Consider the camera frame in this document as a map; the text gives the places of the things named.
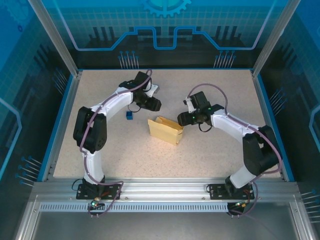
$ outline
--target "speckled table surface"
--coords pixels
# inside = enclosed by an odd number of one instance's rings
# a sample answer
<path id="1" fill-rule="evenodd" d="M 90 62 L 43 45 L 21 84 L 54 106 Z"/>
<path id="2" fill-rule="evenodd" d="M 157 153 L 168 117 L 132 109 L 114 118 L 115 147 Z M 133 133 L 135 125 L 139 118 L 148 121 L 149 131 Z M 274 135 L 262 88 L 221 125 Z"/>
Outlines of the speckled table surface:
<path id="1" fill-rule="evenodd" d="M 84 175 L 83 157 L 73 139 L 79 108 L 103 101 L 121 82 L 134 79 L 137 72 L 83 71 L 54 170 L 55 178 Z M 249 70 L 154 70 L 152 82 L 160 86 L 155 95 L 162 102 L 159 112 L 142 109 L 133 114 L 133 120 L 127 120 L 127 108 L 123 108 L 108 122 L 107 143 L 101 150 L 106 177 L 227 177 L 243 165 L 242 145 L 220 129 L 203 133 L 195 125 L 186 126 L 181 141 L 173 146 L 150 136 L 148 119 L 162 116 L 177 122 L 178 114 L 188 110 L 183 100 L 189 91 L 197 84 L 212 83 L 225 91 L 230 113 L 246 122 L 264 126 Z M 224 97 L 214 88 L 201 87 L 199 91 L 204 91 L 212 105 L 225 105 Z M 138 109 L 134 104 L 130 108 Z M 277 178 L 280 174 L 268 176 Z"/>

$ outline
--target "blue circuit graphic backdrop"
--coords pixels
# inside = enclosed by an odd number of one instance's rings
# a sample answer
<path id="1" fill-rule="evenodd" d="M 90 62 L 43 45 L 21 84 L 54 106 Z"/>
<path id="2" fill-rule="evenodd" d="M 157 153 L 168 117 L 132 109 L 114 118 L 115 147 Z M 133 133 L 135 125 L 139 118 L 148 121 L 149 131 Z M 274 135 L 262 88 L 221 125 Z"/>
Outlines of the blue circuit graphic backdrop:
<path id="1" fill-rule="evenodd" d="M 79 68 L 252 68 L 287 0 L 43 3 Z"/>
<path id="2" fill-rule="evenodd" d="M 38 174 L 26 160 L 41 165 L 70 73 L 27 0 L 0 0 L 0 23 L 0 239 L 7 240 Z"/>
<path id="3" fill-rule="evenodd" d="M 295 179 L 320 190 L 320 7 L 302 0 L 261 71 Z"/>

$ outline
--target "cardboard box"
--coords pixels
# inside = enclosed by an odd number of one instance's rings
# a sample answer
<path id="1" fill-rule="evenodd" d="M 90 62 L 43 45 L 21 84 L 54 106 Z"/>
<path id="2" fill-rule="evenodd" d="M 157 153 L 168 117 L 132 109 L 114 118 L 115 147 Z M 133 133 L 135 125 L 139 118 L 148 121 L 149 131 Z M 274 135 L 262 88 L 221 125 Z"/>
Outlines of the cardboard box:
<path id="1" fill-rule="evenodd" d="M 155 121 L 148 119 L 150 135 L 167 143 L 177 145 L 182 138 L 184 127 L 178 123 L 158 116 Z"/>

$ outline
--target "small blue block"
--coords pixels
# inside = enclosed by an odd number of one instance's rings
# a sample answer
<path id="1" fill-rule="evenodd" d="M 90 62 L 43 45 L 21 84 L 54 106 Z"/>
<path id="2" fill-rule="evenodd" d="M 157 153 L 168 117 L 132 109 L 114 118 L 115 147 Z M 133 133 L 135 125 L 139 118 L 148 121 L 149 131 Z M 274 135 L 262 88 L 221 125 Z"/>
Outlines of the small blue block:
<path id="1" fill-rule="evenodd" d="M 134 119 L 134 114 L 132 111 L 126 111 L 126 119 L 127 120 L 132 120 Z"/>

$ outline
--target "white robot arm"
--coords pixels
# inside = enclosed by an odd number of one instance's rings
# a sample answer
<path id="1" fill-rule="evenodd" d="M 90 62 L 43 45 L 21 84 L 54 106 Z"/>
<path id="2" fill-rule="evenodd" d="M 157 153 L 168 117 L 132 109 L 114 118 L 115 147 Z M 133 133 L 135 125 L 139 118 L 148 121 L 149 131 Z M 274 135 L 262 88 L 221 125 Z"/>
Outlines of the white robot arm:
<path id="1" fill-rule="evenodd" d="M 278 157 L 271 147 L 251 129 L 260 131 L 279 151 L 271 127 L 258 127 L 246 123 L 226 113 L 224 107 L 218 104 L 211 106 L 202 91 L 187 97 L 184 103 L 188 106 L 188 112 L 179 114 L 178 123 L 181 126 L 198 124 L 200 128 L 201 124 L 207 123 L 210 127 L 223 130 L 242 144 L 244 165 L 237 172 L 227 177 L 225 181 L 226 190 L 230 195 L 279 163 Z"/>
<path id="2" fill-rule="evenodd" d="M 121 93 L 125 90 L 132 89 L 140 85 L 146 81 L 147 78 L 148 75 L 140 71 L 134 80 L 121 83 L 118 89 L 115 91 L 117 96 L 111 98 L 105 105 L 103 105 L 94 119 L 93 125 L 91 126 L 85 139 L 82 149 L 85 153 L 82 153 L 82 155 L 84 157 L 86 154 L 87 170 L 90 173 L 90 176 L 98 182 L 103 182 L 105 179 L 101 164 L 101 149 L 107 141 L 108 121 L 117 112 L 119 112 L 120 109 L 131 104 L 132 102 L 135 102 L 140 108 L 150 111 L 160 110 L 161 102 L 153 97 L 153 95 L 159 90 L 159 86 L 152 84 L 151 78 L 141 88 L 134 91 Z M 91 108 L 80 108 L 73 132 L 73 138 L 76 140 L 78 146 L 81 144 L 90 118 L 102 104 L 103 102 L 100 102 Z M 97 185 L 97 183 L 88 176 L 87 172 L 84 173 L 84 182 L 91 185 Z"/>

